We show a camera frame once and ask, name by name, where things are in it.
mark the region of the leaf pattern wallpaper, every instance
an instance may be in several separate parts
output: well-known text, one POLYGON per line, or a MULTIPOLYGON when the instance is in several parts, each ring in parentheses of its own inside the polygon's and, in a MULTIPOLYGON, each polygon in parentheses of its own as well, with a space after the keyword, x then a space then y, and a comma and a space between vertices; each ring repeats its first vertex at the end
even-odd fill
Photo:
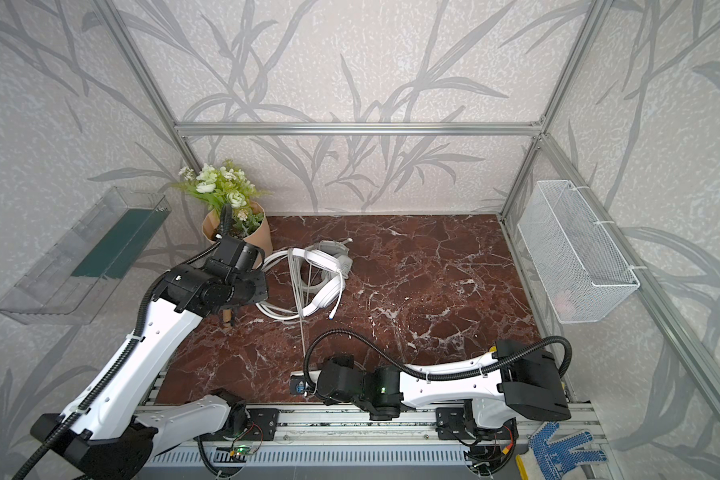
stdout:
MULTIPOLYGON (((133 328, 144 285, 198 251, 203 209, 168 190, 180 154, 88 2, 0 2, 0 296, 113 184, 165 191, 173 208, 87 326, 0 314, 0 480, 37 447, 29 427, 94 378, 133 328)), ((72 478, 58 458, 29 478, 72 478)))
MULTIPOLYGON (((182 122, 536 121, 589 0, 118 1, 182 122)), ((87 26, 96 24, 89 18, 87 26)), ((270 213, 465 213, 508 191, 528 138, 205 137, 270 213)))
MULTIPOLYGON (((720 365, 720 2, 614 4, 551 132, 720 365)), ((557 174, 542 156, 531 177, 512 225, 557 174)), ((720 423, 638 299, 564 328, 548 307, 625 478, 720 479, 720 423)))

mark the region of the brown paper pot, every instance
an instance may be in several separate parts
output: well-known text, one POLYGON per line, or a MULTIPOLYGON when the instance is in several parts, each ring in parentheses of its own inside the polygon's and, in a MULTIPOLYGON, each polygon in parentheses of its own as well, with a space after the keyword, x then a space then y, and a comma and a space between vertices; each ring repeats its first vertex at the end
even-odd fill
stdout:
MULTIPOLYGON (((251 200, 251 210, 254 214, 263 214, 264 209, 261 205, 251 200)), ((215 210, 206 215, 206 218, 202 221, 202 234, 206 236, 209 242, 213 242, 212 238, 216 229, 219 227, 219 215, 215 210)), ((272 237, 269 234, 269 223, 266 221, 266 215, 259 228, 255 232, 245 237, 243 240, 249 244, 256 245, 264 250, 265 256, 272 254, 272 237)))

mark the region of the transparent acrylic box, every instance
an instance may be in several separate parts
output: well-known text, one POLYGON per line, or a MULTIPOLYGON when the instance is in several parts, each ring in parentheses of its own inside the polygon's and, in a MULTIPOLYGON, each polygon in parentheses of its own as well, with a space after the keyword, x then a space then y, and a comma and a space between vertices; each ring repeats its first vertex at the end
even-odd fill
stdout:
POLYGON ((28 325, 87 325, 169 213, 163 194, 110 188, 0 298, 0 313, 28 325))

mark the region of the work glove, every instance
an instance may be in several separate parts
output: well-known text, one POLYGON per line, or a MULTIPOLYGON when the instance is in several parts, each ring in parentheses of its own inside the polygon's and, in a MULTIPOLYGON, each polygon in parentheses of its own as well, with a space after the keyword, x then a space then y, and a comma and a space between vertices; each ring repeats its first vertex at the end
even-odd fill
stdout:
POLYGON ((593 439, 586 430, 550 442, 559 427, 558 422, 543 423, 530 436, 528 452, 515 458, 523 480, 586 480, 580 465, 607 462, 602 450, 582 448, 593 439))

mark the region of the marble tabletop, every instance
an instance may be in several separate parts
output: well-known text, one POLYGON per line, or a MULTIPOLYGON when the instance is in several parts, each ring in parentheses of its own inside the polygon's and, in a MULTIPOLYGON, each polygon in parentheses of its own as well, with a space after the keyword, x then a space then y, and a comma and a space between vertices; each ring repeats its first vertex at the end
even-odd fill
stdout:
MULTIPOLYGON (((306 318, 306 344, 331 328, 354 329, 404 362, 465 360, 496 339, 540 339, 508 246, 493 215, 274 216, 276 249, 344 240, 354 264, 336 317, 330 308, 306 318)), ((287 262, 267 275, 270 301, 292 306, 287 262)), ((331 336, 312 355, 351 353, 366 370, 380 357, 365 344, 331 336)), ((182 404, 223 387, 248 403, 299 402, 288 393, 302 365, 298 321, 275 321, 255 306, 234 326, 209 317, 182 342, 157 403, 182 404)))

